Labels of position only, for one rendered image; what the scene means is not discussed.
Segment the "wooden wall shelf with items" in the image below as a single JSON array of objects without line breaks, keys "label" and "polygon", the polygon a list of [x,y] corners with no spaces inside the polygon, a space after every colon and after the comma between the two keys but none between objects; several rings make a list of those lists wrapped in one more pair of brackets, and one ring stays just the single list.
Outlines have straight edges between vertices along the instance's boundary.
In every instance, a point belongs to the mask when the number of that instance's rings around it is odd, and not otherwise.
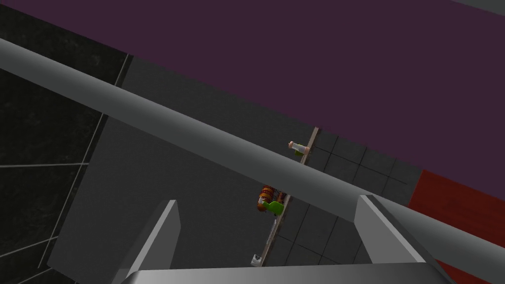
[{"label": "wooden wall shelf with items", "polygon": [[[296,156],[300,156],[300,163],[307,164],[311,148],[319,134],[319,128],[315,127],[311,134],[311,137],[307,145],[302,145],[296,142],[289,142],[288,148],[294,150]],[[275,243],[275,239],[278,235],[278,231],[285,219],[286,210],[291,201],[291,196],[286,194],[286,192],[281,192],[271,186],[265,185],[259,195],[257,208],[261,212],[270,212],[274,215],[275,219],[270,230],[270,234],[267,238],[266,245],[262,250],[260,255],[255,254],[252,257],[251,265],[253,267],[263,267],[266,265],[266,259],[270,254],[271,249]]]}]

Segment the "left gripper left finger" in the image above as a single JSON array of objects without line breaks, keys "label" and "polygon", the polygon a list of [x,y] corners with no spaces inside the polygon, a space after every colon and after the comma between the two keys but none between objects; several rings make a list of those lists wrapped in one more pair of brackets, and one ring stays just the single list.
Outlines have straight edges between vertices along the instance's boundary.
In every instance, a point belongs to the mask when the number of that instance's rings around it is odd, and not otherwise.
[{"label": "left gripper left finger", "polygon": [[177,201],[162,201],[128,250],[111,284],[129,284],[125,280],[137,271],[170,269],[180,228]]}]

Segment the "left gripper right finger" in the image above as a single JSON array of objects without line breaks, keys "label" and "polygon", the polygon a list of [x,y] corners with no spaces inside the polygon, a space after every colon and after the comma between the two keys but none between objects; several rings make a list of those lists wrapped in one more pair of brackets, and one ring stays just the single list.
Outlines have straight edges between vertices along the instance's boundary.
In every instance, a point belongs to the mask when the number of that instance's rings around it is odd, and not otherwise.
[{"label": "left gripper right finger", "polygon": [[434,264],[428,251],[372,195],[358,197],[354,225],[374,264]]}]

